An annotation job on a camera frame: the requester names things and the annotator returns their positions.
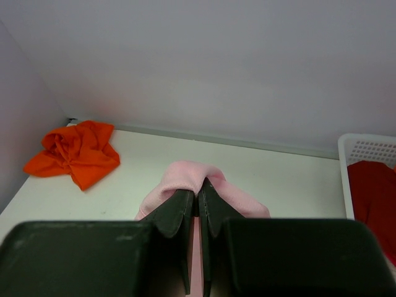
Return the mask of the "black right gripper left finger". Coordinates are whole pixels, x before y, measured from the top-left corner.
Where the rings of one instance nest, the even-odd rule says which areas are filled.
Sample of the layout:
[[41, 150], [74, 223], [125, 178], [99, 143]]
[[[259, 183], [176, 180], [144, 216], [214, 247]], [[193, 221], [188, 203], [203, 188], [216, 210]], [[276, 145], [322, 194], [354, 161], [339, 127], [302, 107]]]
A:
[[1, 244], [2, 296], [143, 296], [171, 262], [188, 293], [194, 194], [176, 191], [140, 221], [30, 221]]

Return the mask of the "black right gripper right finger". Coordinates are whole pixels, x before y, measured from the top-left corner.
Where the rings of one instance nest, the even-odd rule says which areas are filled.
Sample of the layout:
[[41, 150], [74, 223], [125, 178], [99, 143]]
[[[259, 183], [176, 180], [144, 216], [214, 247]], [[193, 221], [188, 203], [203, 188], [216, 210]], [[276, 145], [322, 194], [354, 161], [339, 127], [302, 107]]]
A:
[[394, 296], [395, 280], [362, 223], [246, 218], [205, 180], [198, 195], [203, 294]]

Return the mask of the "pink t shirt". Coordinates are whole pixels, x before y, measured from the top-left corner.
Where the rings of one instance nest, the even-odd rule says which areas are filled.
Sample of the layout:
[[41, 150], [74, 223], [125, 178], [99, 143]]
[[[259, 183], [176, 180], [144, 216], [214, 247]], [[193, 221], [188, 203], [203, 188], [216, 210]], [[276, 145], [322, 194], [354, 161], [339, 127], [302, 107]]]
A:
[[148, 193], [135, 217], [141, 220], [169, 199], [178, 189], [198, 195], [208, 178], [219, 196], [247, 218], [270, 218], [268, 208], [253, 196], [226, 181], [222, 171], [213, 165], [195, 161], [176, 161], [168, 166], [160, 183]]

